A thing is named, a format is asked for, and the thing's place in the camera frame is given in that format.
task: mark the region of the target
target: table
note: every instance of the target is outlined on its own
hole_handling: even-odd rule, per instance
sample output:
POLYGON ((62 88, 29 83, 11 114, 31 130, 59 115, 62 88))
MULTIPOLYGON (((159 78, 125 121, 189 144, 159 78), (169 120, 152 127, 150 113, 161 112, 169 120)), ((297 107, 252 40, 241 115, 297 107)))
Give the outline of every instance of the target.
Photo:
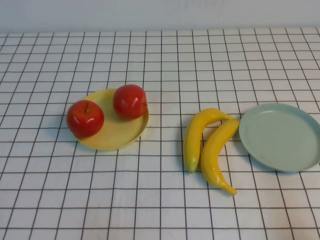
POLYGON ((319 239, 319 164, 275 172, 235 136, 219 157, 231 196, 182 160, 205 108, 240 118, 278 102, 320 122, 319 64, 315 27, 0 34, 0 239, 319 239), (70 105, 124 84, 147 94, 141 138, 112 152, 76 142, 70 105))

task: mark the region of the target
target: white wall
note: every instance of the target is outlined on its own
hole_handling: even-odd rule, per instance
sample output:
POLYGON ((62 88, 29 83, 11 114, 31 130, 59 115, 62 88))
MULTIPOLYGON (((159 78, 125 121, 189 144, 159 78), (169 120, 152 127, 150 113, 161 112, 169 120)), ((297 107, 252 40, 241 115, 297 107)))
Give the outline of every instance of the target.
POLYGON ((0 33, 318 27, 319 0, 0 0, 0 33))

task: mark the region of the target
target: banana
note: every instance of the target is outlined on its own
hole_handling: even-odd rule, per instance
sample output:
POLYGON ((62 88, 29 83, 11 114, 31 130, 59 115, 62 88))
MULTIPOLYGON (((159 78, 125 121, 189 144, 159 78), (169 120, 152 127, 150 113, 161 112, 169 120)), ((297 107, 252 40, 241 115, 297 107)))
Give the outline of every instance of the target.
POLYGON ((231 195, 237 194, 237 190, 226 182, 219 168, 218 157, 223 146, 236 133, 239 124, 238 119, 230 119, 221 124, 204 144, 200 160, 205 180, 213 187, 222 189, 231 195))
POLYGON ((194 173, 198 167, 201 137, 205 127, 220 120, 233 119, 217 108, 207 108, 198 112, 186 129, 183 141, 183 161, 186 169, 194 173))

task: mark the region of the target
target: apple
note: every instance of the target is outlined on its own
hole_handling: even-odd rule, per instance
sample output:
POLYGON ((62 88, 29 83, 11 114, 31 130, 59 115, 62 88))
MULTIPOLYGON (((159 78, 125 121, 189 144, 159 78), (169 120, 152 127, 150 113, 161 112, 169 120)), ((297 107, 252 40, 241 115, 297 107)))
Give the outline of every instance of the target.
POLYGON ((141 117, 147 109, 147 97, 143 88, 128 84, 119 87, 113 95, 113 109, 124 119, 141 117))
POLYGON ((76 138, 95 135, 104 125, 104 121, 101 107, 89 100, 77 101, 66 114, 66 124, 76 138))

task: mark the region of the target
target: plate rim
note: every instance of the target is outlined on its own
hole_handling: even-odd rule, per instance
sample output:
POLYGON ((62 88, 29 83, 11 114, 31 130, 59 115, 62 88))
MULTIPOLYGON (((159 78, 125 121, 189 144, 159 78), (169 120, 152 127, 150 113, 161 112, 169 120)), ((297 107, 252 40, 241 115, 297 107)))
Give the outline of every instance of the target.
MULTIPOLYGON (((98 90, 98 91, 94 91, 90 94, 88 94, 87 96, 83 97, 81 100, 87 100, 89 96, 92 96, 94 94, 103 94, 103 92, 112 92, 112 91, 116 91, 117 88, 106 88, 106 89, 102 89, 102 90, 98 90)), ((91 148, 91 149, 96 149, 96 150, 99 150, 99 151, 105 151, 105 152, 111 152, 111 151, 116 151, 116 150, 119 150, 119 149, 123 149, 131 144, 133 144, 139 137, 141 137, 141 135, 145 132, 148 124, 149 124, 149 119, 150 119, 150 112, 149 112, 149 108, 148 106, 146 107, 146 111, 144 112, 143 116, 146 118, 146 123, 145 123, 145 126, 143 127, 142 131, 139 133, 139 135, 132 139, 131 141, 128 141, 127 143, 125 144, 122 144, 120 146, 117 146, 117 147, 108 147, 108 148, 100 148, 100 147, 92 147, 92 146, 89 146, 87 144, 85 144, 81 139, 77 139, 77 141, 81 144, 83 144, 84 146, 88 147, 88 148, 91 148)))
POLYGON ((249 155, 251 155, 254 160, 258 161, 260 164, 270 168, 270 169, 273 169, 273 170, 276 170, 276 171, 279 171, 279 172, 284 172, 284 173, 297 173, 297 172, 301 172, 301 171, 304 171, 304 170, 307 170, 309 168, 312 168, 314 167, 315 165, 319 164, 320 163, 320 156, 318 155, 318 159, 316 161, 315 164, 313 165, 310 165, 308 167, 305 167, 305 168, 300 168, 299 170, 286 170, 286 169, 280 169, 280 168, 276 168, 272 165, 269 165, 267 164, 264 160, 262 160, 261 158, 259 157, 256 157, 255 155, 253 155, 251 153, 251 151, 248 149, 248 144, 246 144, 246 138, 244 137, 244 124, 245 122, 247 121, 247 118, 248 116, 250 115, 254 115, 255 112, 257 113, 261 113, 261 109, 270 109, 270 110, 277 110, 277 111, 283 111, 283 110, 290 110, 291 113, 293 113, 294 116, 297 116, 297 114, 299 114, 299 116, 301 118, 303 118, 304 121, 308 121, 308 122, 311 122, 313 124, 313 129, 314 127, 318 128, 320 130, 320 123, 317 122, 316 119, 314 119, 310 114, 308 114, 307 112, 301 110, 300 108, 298 107, 295 107, 295 106, 292 106, 292 105, 289 105, 289 104, 284 104, 284 103, 278 103, 278 102, 272 102, 272 103, 264 103, 264 104, 261 104, 261 105, 258 105, 256 107, 253 107, 252 109, 250 109, 249 111, 247 111, 241 118, 240 120, 240 125, 239 125, 239 129, 238 129, 238 133, 239 133, 239 137, 241 139, 241 142, 242 142, 242 145, 244 146, 244 148, 246 149, 246 151, 249 153, 249 155))

